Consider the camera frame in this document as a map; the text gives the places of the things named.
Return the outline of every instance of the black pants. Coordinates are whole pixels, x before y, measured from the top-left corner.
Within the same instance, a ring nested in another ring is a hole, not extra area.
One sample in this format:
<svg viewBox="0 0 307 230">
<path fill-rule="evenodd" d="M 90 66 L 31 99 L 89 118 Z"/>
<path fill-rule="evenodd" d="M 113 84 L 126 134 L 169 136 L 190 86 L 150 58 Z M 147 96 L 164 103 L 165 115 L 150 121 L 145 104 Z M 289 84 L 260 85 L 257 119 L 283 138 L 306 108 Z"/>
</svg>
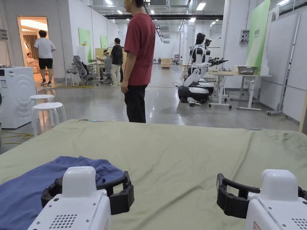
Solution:
<svg viewBox="0 0 307 230">
<path fill-rule="evenodd" d="M 146 123 L 145 116 L 145 89 L 144 86 L 129 86 L 125 93 L 125 103 L 127 105 L 127 116 L 129 122 Z"/>
</svg>

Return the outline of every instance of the doorway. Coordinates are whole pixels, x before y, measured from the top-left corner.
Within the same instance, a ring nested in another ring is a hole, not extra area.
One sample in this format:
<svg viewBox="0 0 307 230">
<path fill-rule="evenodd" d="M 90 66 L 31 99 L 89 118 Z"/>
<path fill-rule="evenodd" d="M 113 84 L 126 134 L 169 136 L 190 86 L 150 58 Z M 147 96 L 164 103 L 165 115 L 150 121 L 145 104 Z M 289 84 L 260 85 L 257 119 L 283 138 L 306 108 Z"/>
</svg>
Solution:
<svg viewBox="0 0 307 230">
<path fill-rule="evenodd" d="M 20 44 L 22 49 L 22 56 L 24 60 L 24 66 L 29 67 L 27 61 L 27 54 L 31 53 L 32 58 L 37 60 L 38 63 L 38 49 L 34 48 L 35 41 L 40 38 L 38 32 L 44 30 L 47 32 L 46 38 L 49 39 L 49 29 L 47 17 L 17 17 L 18 29 L 20 35 Z M 33 67 L 35 82 L 42 81 L 41 73 L 38 67 Z"/>
</svg>

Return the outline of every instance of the white t-shirt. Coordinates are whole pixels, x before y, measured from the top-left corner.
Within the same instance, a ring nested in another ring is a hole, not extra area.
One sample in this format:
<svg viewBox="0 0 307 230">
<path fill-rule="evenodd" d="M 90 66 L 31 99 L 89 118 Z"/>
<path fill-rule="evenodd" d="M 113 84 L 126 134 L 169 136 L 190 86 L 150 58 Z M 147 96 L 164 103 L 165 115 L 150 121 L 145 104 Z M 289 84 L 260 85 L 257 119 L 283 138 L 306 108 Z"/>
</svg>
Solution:
<svg viewBox="0 0 307 230">
<path fill-rule="evenodd" d="M 34 47 L 38 48 L 39 58 L 52 58 L 51 52 L 56 49 L 52 41 L 44 37 L 37 39 Z"/>
</svg>

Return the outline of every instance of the curtain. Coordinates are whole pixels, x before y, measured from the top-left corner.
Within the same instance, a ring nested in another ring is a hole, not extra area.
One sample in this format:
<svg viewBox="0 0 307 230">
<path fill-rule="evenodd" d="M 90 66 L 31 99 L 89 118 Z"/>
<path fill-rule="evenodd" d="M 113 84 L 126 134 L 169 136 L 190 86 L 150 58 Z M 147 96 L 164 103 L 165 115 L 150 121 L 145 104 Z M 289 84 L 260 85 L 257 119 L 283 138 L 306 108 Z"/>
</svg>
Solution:
<svg viewBox="0 0 307 230">
<path fill-rule="evenodd" d="M 24 35 L 23 39 L 27 43 L 30 53 L 34 59 L 38 59 L 38 50 L 34 49 L 34 42 L 37 39 L 37 35 Z"/>
</svg>

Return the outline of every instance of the washing machine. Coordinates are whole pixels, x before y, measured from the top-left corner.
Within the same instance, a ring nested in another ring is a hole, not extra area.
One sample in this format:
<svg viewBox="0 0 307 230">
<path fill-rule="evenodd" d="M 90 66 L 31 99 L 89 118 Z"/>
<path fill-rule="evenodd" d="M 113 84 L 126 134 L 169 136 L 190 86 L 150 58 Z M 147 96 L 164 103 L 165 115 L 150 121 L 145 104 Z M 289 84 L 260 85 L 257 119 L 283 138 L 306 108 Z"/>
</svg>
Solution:
<svg viewBox="0 0 307 230">
<path fill-rule="evenodd" d="M 2 128 L 14 129 L 31 122 L 32 95 L 36 95 L 32 67 L 0 68 Z"/>
</svg>

